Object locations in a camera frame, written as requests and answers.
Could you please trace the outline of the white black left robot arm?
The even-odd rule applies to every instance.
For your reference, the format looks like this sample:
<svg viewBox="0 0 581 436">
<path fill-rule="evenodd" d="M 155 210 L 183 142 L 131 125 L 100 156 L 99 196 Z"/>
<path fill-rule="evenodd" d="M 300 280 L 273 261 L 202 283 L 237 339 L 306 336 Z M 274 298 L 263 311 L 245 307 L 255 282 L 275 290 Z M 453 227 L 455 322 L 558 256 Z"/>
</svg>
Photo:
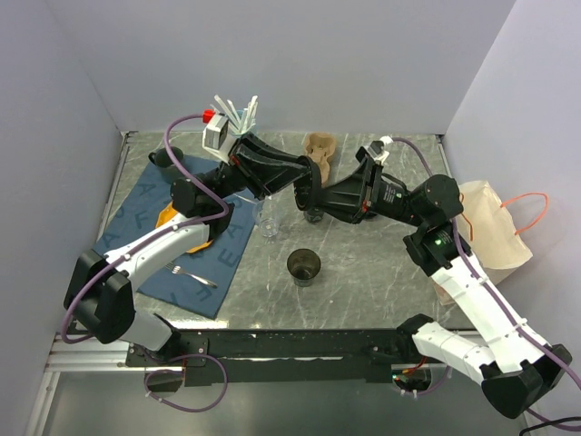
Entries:
<svg viewBox="0 0 581 436">
<path fill-rule="evenodd" d="M 202 147 L 219 164 L 198 175 L 176 164 L 182 174 L 171 188 L 177 214 L 168 223 L 105 254 L 90 249 L 78 258 L 64 297 L 63 332 L 77 320 L 103 344 L 131 342 L 158 364 L 173 363 L 183 348 L 180 331 L 136 309 L 134 292 L 188 249 L 225 232 L 234 208 L 228 196 L 249 190 L 262 200 L 290 185 L 306 185 L 309 193 L 320 187 L 320 171 L 309 157 L 280 151 L 252 132 L 205 130 Z"/>
</svg>

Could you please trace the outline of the dark translucent coffee cup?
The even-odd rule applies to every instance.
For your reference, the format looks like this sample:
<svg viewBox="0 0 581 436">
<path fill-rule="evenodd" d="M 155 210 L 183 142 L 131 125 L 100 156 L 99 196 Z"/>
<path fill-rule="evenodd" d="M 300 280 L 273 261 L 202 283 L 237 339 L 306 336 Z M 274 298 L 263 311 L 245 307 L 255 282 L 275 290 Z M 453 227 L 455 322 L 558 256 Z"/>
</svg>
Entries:
<svg viewBox="0 0 581 436">
<path fill-rule="evenodd" d="M 324 212 L 318 208 L 311 208 L 303 212 L 303 216 L 308 223 L 319 223 L 323 217 Z"/>
</svg>

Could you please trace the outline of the black coffee cup lid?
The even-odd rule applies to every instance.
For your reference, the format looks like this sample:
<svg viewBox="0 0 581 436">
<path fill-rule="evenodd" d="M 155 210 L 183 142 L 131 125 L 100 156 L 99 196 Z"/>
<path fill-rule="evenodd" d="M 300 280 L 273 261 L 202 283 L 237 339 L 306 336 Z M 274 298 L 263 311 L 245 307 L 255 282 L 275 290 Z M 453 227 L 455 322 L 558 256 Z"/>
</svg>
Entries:
<svg viewBox="0 0 581 436">
<path fill-rule="evenodd" d="M 293 184 L 294 199 L 300 211 L 314 208 L 321 191 L 321 175 L 318 165 L 310 166 L 310 172 Z"/>
</svg>

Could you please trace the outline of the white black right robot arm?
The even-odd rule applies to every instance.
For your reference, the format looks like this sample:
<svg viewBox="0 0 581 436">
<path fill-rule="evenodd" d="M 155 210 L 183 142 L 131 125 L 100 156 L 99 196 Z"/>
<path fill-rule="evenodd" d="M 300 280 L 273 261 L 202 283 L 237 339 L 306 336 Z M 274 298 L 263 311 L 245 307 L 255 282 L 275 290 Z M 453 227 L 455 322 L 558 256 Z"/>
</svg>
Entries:
<svg viewBox="0 0 581 436">
<path fill-rule="evenodd" d="M 519 316 L 488 278 L 476 254 L 459 235 L 463 205 L 457 182 L 433 174 L 413 191 L 383 172 L 388 157 L 380 141 L 358 150 L 359 167 L 322 188 L 318 208 L 345 223 L 375 214 L 415 227 L 404 237 L 411 260 L 453 299 L 483 339 L 478 345 L 425 315 L 401 326 L 397 350 L 407 362 L 422 356 L 444 362 L 480 385 L 491 405 L 516 418 L 551 391 L 564 374 L 574 382 L 572 356 L 550 344 Z"/>
</svg>

